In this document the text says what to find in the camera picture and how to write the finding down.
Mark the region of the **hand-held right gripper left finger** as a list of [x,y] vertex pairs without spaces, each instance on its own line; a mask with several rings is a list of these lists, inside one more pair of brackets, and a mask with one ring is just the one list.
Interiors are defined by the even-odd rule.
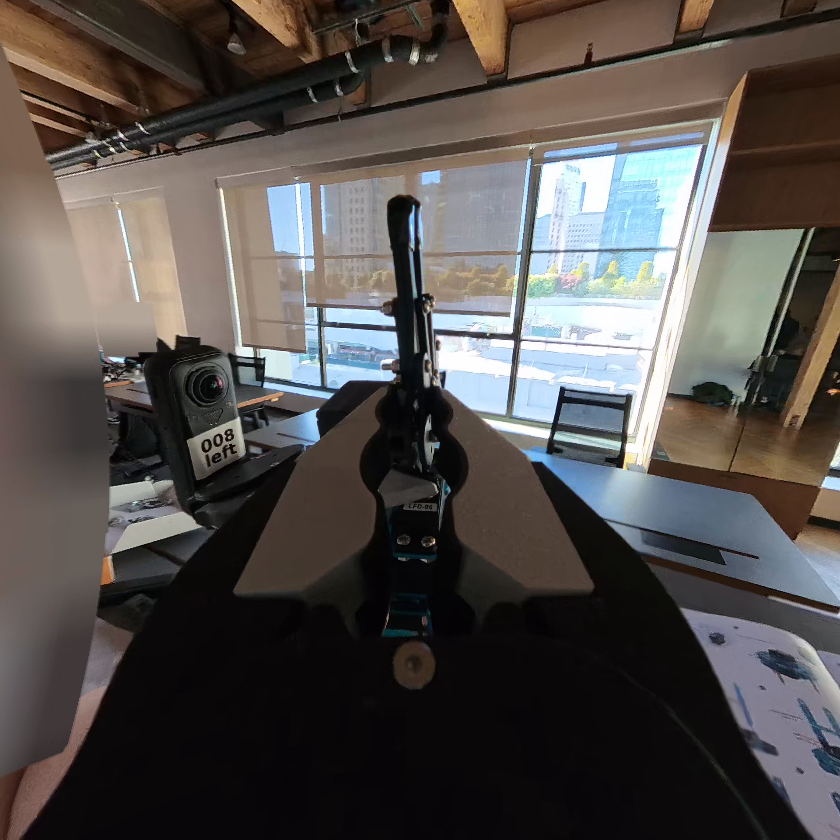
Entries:
[[238,598],[338,610],[355,636],[381,636],[392,552],[379,494],[392,467],[381,383],[297,460],[234,587]]

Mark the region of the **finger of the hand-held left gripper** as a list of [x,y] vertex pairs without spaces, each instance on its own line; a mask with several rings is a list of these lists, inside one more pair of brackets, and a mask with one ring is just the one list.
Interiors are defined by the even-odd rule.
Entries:
[[396,508],[435,499],[439,489],[439,481],[435,479],[405,472],[388,472],[376,492],[385,507]]

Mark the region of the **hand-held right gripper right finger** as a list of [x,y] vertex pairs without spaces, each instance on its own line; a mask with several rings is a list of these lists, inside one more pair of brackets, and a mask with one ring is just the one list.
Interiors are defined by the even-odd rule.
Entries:
[[438,465],[452,491],[429,597],[433,634],[468,635],[503,603],[593,595],[533,462],[450,392],[436,410]]

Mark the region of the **blue toy robot arm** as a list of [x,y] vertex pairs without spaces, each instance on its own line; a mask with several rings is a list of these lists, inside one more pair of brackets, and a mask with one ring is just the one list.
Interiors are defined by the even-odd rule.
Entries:
[[385,638],[411,640],[433,634],[431,597],[448,493],[447,482],[439,479],[432,496],[389,512],[393,567]]

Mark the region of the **black toy claw with servo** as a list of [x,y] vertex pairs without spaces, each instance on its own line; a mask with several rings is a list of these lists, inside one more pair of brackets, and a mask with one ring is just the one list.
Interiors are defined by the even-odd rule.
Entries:
[[386,208],[395,275],[395,298],[383,305],[395,322],[397,368],[377,414],[391,473],[442,479],[434,464],[433,427],[438,361],[432,315],[434,297],[425,290],[419,200],[398,195]]

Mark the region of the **blue-grey desk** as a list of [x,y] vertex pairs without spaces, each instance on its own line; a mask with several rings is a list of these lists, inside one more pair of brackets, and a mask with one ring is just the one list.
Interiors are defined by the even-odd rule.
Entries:
[[838,614],[838,600],[751,495],[524,454],[557,476],[657,571]]

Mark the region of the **black mesh side chair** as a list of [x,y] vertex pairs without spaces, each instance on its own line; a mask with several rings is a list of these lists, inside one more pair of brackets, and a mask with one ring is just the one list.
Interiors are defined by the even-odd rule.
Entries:
[[547,455],[623,469],[633,399],[630,393],[562,386],[547,441]]
[[260,356],[227,354],[234,376],[235,388],[246,386],[264,387],[266,382],[266,359]]

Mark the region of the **white cardboard box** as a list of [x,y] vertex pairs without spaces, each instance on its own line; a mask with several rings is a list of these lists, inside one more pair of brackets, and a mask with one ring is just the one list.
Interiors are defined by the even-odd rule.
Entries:
[[181,509],[171,479],[142,480],[109,489],[106,556],[199,528]]

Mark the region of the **beige roller blind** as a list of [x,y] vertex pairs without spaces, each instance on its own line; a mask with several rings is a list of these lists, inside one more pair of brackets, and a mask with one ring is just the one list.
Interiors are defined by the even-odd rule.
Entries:
[[172,234],[161,191],[65,205],[106,354],[153,350],[186,335]]
[[394,298],[387,204],[402,194],[421,205],[436,319],[509,317],[529,170],[528,154],[514,150],[223,185],[242,344],[304,351],[314,309],[379,311]]

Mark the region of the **assembly instruction booklet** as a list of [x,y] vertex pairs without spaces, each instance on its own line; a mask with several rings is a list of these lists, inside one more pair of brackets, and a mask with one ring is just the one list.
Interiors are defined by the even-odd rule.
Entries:
[[838,654],[772,626],[682,613],[777,792],[812,838],[838,839]]

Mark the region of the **black ceiling pipes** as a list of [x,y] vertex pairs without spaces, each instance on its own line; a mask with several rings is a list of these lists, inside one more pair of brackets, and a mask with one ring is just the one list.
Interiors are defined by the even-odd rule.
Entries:
[[169,144],[196,133],[277,116],[309,103],[346,98],[381,65],[407,63],[415,67],[434,63],[447,36],[448,26],[438,19],[426,40],[388,35],[225,97],[206,98],[143,121],[124,124],[99,139],[50,152],[45,158],[56,172],[117,154],[146,151],[153,145]]

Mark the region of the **wooden wall cabinet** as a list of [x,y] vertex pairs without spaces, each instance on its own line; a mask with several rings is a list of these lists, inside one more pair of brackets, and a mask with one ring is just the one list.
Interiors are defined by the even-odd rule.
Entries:
[[839,56],[752,70],[710,231],[839,225]]

